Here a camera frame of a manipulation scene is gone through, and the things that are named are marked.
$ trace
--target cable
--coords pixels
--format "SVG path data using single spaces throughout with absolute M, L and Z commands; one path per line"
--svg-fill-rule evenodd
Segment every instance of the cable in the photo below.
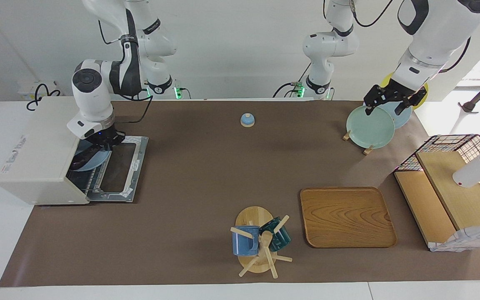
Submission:
M 286 92 L 286 94 L 284 94 L 284 98 L 286 98 L 286 96 L 288 95 L 288 93 L 290 93 L 290 98 L 291 98 L 291 97 L 292 97 L 292 95 L 293 95 L 294 93 L 297 93 L 297 92 L 299 92 L 299 91 L 297 91 L 297 90 L 290 90 L 290 91 L 287 91 L 287 92 Z
M 113 40 L 112 42 L 107 42 L 107 41 L 105 40 L 105 36 L 104 36 L 104 34 L 103 34 L 103 28 L 101 27 L 101 21 L 97 20 L 97 22 L 99 23 L 99 31 L 101 32 L 101 38 L 103 39 L 103 42 L 104 42 L 106 45 L 110 45 L 110 44 L 113 44 L 113 43 L 119 41 L 119 39 L 117 39 L 117 40 Z
M 472 40 L 472 37 L 470 36 L 468 38 L 468 40 L 466 41 L 466 46 L 464 46 L 464 50 L 462 50 L 462 53 L 460 54 L 459 59 L 457 59 L 457 61 L 453 64 L 453 66 L 451 66 L 447 69 L 444 69 L 444 70 L 440 70 L 440 72 L 439 72 L 440 74 L 445 73 L 445 72 L 449 72 L 450 70 L 455 68 L 460 63 L 460 61 L 463 59 L 464 55 L 466 54 L 466 51 L 468 51 L 468 47 L 470 46 L 470 41 L 471 40 Z
M 190 93 L 190 90 L 187 89 L 186 87 L 183 87 L 183 88 L 181 87 L 181 88 L 179 89 L 179 91 L 187 91 L 187 92 L 188 92 L 188 96 L 190 97 L 190 99 L 192 99 L 192 94 Z
M 377 17 L 377 19 L 375 19 L 373 22 L 371 22 L 370 24 L 368 25 L 364 25 L 362 23 L 360 23 L 360 21 L 358 21 L 357 19 L 357 12 L 356 12 L 356 9 L 355 9 L 355 2 L 353 0 L 350 0 L 349 3 L 351 4 L 351 12 L 353 13 L 353 18 L 355 19 L 355 21 L 357 22 L 358 25 L 360 25 L 361 27 L 370 27 L 372 25 L 374 25 L 375 23 L 377 23 L 377 21 L 379 21 L 379 19 L 381 19 L 381 17 L 385 14 L 386 10 L 388 10 L 388 8 L 390 7 L 390 5 L 392 4 L 392 2 L 394 2 L 394 0 L 390 0 L 388 2 L 388 4 L 385 6 L 385 9 L 382 10 L 381 14 Z
M 135 102 L 146 101 L 146 100 L 151 100 L 151 99 L 153 99 L 153 95 L 150 95 L 149 97 L 146 97 L 146 98 L 144 98 L 144 99 L 140 99 L 140 95 L 139 95 L 139 94 L 136 95 L 136 97 L 137 97 L 136 99 L 135 99 L 134 96 L 128 97 L 127 95 L 120 95 L 120 94 L 118 94 L 118 96 L 122 97 L 123 99 L 131 100 L 131 101 L 135 101 Z
M 303 76 L 305 76 L 308 68 L 310 68 L 311 65 L 312 65 L 312 62 L 308 64 L 307 68 L 305 69 L 305 72 L 303 72 L 303 74 L 301 74 L 301 77 L 299 78 L 298 82 L 301 82 L 301 80 L 303 79 Z
M 335 93 L 336 93 L 336 90 L 335 88 L 333 87 L 330 87 L 329 88 L 329 91 L 328 91 L 328 94 L 331 93 L 331 91 L 333 91 L 333 95 L 331 95 L 331 101 L 335 98 Z
M 126 123 L 126 124 L 136 124 L 136 123 L 139 123 L 140 121 L 143 120 L 143 118 L 145 117 L 145 115 L 147 114 L 147 110 L 149 109 L 149 105 L 151 105 L 151 100 L 149 100 L 149 103 L 147 104 L 147 106 L 145 107 L 145 110 L 143 111 L 143 114 L 142 116 L 137 120 L 137 121 L 122 121 L 122 122 L 116 122 L 116 124 L 121 124 L 121 123 Z
M 30 111 L 30 112 L 34 112 L 36 110 L 36 108 L 33 110 L 32 108 L 29 107 L 31 104 L 34 103 L 34 104 L 36 104 L 36 107 L 38 107 L 38 103 L 40 101 L 42 101 L 42 97 L 38 97 L 38 91 L 40 91 L 41 87 L 45 88 L 46 94 L 50 97 L 52 95 L 55 95 L 55 93 L 57 93 L 55 96 L 60 96 L 60 91 L 59 90 L 49 92 L 49 88 L 48 88 L 47 85 L 45 85 L 45 83 L 38 84 L 38 87 L 36 87 L 36 90 L 35 90 L 35 99 L 27 104 L 27 110 Z
M 273 98 L 275 98 L 275 96 L 279 93 L 279 91 L 281 91 L 282 89 L 284 89 L 285 87 L 289 86 L 289 85 L 293 85 L 291 82 L 288 82 L 288 83 L 285 83 L 283 84 L 282 86 L 280 86 L 277 91 L 275 91 L 275 94 L 273 95 Z

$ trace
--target brown paper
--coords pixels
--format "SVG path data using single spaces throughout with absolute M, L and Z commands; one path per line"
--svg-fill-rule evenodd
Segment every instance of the brown paper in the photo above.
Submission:
M 392 171 L 427 135 L 416 116 L 385 148 L 343 142 L 360 102 L 154 102 L 138 124 L 150 138 L 135 203 L 35 207 L 0 287 L 480 280 L 480 249 L 429 252 Z M 118 120 L 144 103 L 115 103 Z M 254 127 L 240 125 L 243 113 Z M 313 249 L 303 237 L 299 191 L 374 186 L 398 237 L 388 249 Z M 229 228 L 245 207 L 290 215 L 292 242 L 270 272 L 248 273 L 232 253 Z

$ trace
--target wooden peg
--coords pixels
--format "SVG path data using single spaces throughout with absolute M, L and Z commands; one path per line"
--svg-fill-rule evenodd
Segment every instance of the wooden peg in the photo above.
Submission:
M 373 145 L 371 145 L 370 148 L 364 150 L 364 152 L 362 152 L 362 154 L 368 155 L 368 154 L 370 154 L 372 151 L 373 151 Z
M 249 232 L 245 232 L 244 230 L 240 230 L 236 227 L 231 227 L 231 232 L 241 235 L 242 237 L 246 237 L 248 239 L 253 239 L 253 235 Z
M 274 233 L 278 233 L 279 230 L 284 226 L 284 223 L 286 223 L 286 221 L 288 221 L 288 219 L 290 219 L 290 216 L 288 216 L 288 215 L 284 216 L 284 218 L 282 218 L 282 220 L 279 222 L 279 224 L 275 227 Z
M 265 231 L 262 233 L 262 247 L 264 249 L 264 253 L 266 256 L 266 259 L 268 260 L 268 264 L 270 265 L 270 270 L 272 270 L 272 276 L 274 279 L 277 279 L 279 275 L 277 274 L 277 270 L 275 268 L 275 265 L 273 263 L 273 258 L 272 258 L 272 253 L 270 252 L 269 245 L 272 241 L 273 234 L 269 231 Z
M 287 258 L 286 256 L 280 256 L 280 255 L 273 254 L 273 253 L 272 253 L 272 258 L 273 258 L 274 260 L 282 260 L 282 261 L 284 261 L 284 262 L 290 262 L 290 263 L 292 262 L 292 258 L 291 258 L 291 257 L 288 257 L 288 258 Z
M 249 271 L 249 269 L 255 264 L 255 262 L 257 262 L 257 260 L 259 260 L 259 258 L 260 258 L 260 256 L 255 256 L 253 258 L 253 260 L 251 260 L 247 264 L 247 266 L 245 266 L 245 268 L 240 273 L 238 273 L 238 276 L 240 276 L 240 277 L 244 276 Z
M 351 134 L 351 131 L 349 130 L 342 139 L 343 140 L 348 140 L 350 134 Z

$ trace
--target blue plate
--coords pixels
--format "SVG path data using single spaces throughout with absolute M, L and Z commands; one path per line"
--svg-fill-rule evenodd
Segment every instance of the blue plate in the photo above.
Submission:
M 396 127 L 394 120 L 385 110 L 373 110 L 371 115 L 366 114 L 366 108 L 360 106 L 349 114 L 346 124 L 351 131 L 349 137 L 362 148 L 382 148 L 394 138 Z
M 400 103 L 401 102 L 388 102 L 377 106 L 377 108 L 382 108 L 385 112 L 388 112 L 388 114 L 392 117 L 392 120 L 394 120 L 396 129 L 403 127 L 412 116 L 412 106 L 403 110 L 400 115 L 396 114 L 395 110 Z
M 79 154 L 82 151 L 84 151 L 86 148 L 89 146 L 92 146 L 91 142 L 88 142 L 86 140 L 82 140 L 79 143 L 79 146 L 77 147 L 77 151 L 75 154 Z M 107 160 L 108 155 L 110 154 L 110 151 L 105 150 L 104 148 L 99 150 L 91 160 L 89 160 L 84 166 L 82 166 L 80 169 L 76 169 L 74 172 L 86 172 L 93 170 L 97 167 L 99 167 L 105 160 Z

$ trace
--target blue mug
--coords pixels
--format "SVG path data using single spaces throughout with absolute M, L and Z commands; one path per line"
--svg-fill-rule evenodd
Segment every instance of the blue mug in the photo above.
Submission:
M 237 229 L 251 233 L 253 239 L 232 233 L 232 252 L 236 256 L 255 256 L 259 254 L 259 226 L 236 226 Z

